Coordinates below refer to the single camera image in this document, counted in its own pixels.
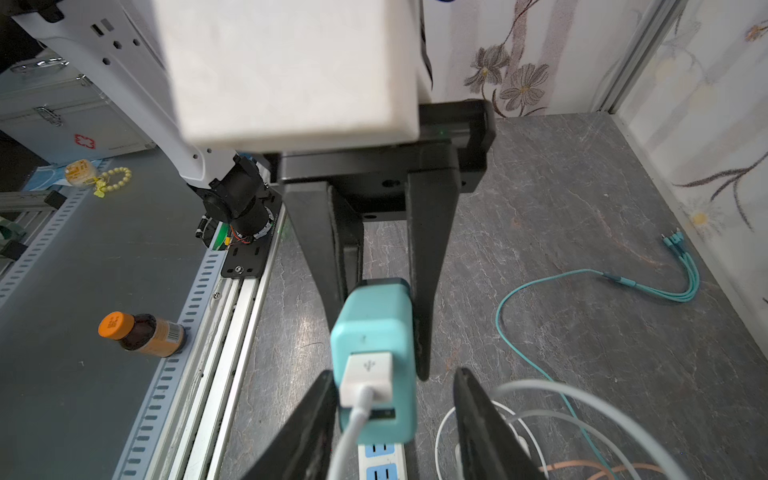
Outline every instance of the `white usb connector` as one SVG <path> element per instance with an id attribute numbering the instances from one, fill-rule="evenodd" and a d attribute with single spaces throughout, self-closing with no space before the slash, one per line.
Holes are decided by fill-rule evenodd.
<path id="1" fill-rule="evenodd" d="M 345 408 L 353 407 L 363 386 L 373 390 L 374 405 L 392 401 L 391 352 L 356 353 L 347 358 L 339 385 L 339 404 Z"/>

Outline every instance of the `teal usb charger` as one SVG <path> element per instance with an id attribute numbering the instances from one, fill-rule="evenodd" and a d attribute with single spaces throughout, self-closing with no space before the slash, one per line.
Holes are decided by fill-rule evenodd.
<path id="1" fill-rule="evenodd" d="M 407 443 L 416 433 L 416 363 L 410 287 L 403 279 L 363 280 L 347 297 L 331 331 L 333 379 L 341 385 L 347 358 L 392 353 L 392 402 L 374 405 L 359 444 Z M 341 429 L 349 409 L 339 414 Z"/>

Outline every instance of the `silver box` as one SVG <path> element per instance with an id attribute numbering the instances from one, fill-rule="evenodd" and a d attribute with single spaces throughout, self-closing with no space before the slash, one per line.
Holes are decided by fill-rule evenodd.
<path id="1" fill-rule="evenodd" d="M 0 130 L 54 165 L 155 146 L 83 74 L 50 61 L 51 51 L 42 55 L 39 67 L 32 62 L 0 74 Z"/>

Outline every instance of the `barcode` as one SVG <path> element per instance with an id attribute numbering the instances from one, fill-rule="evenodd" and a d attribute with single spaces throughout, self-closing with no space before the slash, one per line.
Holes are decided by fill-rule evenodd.
<path id="1" fill-rule="evenodd" d="M 169 323 L 168 324 L 168 337 L 166 337 L 169 342 L 176 343 L 181 338 L 181 327 L 176 325 L 175 323 Z"/>

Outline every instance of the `gray marble tabletop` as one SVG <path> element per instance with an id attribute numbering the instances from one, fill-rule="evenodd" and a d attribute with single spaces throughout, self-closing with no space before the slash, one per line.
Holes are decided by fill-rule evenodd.
<path id="1" fill-rule="evenodd" d="M 411 480 L 436 478 L 435 434 L 452 406 L 452 378 L 467 366 L 486 388 L 541 378 L 501 340 L 498 302 L 515 287 L 577 268 L 685 290 L 660 241 L 675 218 L 606 114 L 510 118 L 497 124 L 488 172 L 462 195 L 435 299 L 432 371 L 419 383 L 419 428 L 406 448 Z M 365 278 L 408 279 L 406 226 L 368 223 Z M 654 435 L 691 478 L 768 477 L 768 364 L 694 252 L 701 288 L 672 304 L 597 276 L 572 276 L 514 296 L 503 311 L 511 341 L 556 380 L 592 392 Z M 281 240 L 221 471 L 239 478 L 261 455 L 310 383 L 331 366 L 319 295 L 290 225 Z M 514 410 L 567 412 L 559 396 L 524 392 Z M 578 415 L 632 462 L 653 463 L 601 414 Z M 578 429 L 531 419 L 547 463 L 594 461 Z M 439 446 L 443 478 L 456 478 L 450 419 Z M 620 462 L 601 448 L 612 465 Z M 356 459 L 347 478 L 356 478 Z M 567 468 L 552 478 L 587 478 Z M 643 478 L 663 478 L 641 471 Z"/>

